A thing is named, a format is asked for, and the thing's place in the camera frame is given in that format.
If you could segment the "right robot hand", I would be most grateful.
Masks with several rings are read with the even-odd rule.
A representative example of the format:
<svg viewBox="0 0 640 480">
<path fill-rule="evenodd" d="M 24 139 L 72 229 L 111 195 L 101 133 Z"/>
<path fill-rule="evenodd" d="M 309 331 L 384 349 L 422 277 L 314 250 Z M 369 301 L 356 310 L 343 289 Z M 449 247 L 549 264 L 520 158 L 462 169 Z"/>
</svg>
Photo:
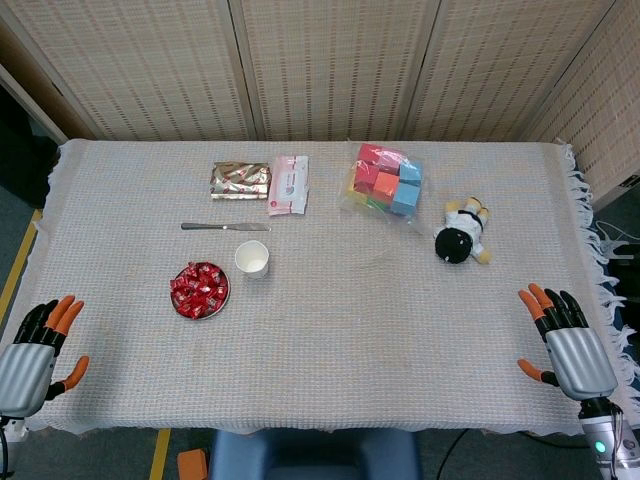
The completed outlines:
<svg viewBox="0 0 640 480">
<path fill-rule="evenodd" d="M 575 401 L 606 398 L 618 382 L 600 337 L 592 329 L 577 300 L 531 283 L 518 292 L 536 326 L 551 361 L 540 370 L 521 358 L 517 364 L 529 378 L 558 387 Z"/>
</svg>

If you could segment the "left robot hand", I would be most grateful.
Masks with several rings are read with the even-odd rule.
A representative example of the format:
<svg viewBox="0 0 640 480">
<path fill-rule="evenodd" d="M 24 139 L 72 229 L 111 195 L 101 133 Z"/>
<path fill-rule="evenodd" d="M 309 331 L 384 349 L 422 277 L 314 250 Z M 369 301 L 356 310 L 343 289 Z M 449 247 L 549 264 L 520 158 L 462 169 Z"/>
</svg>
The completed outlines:
<svg viewBox="0 0 640 480">
<path fill-rule="evenodd" d="M 82 356 L 63 380 L 53 371 L 84 303 L 68 295 L 39 304 L 27 313 L 12 343 L 1 354 L 1 424 L 24 420 L 72 390 L 83 379 L 90 359 Z"/>
</svg>

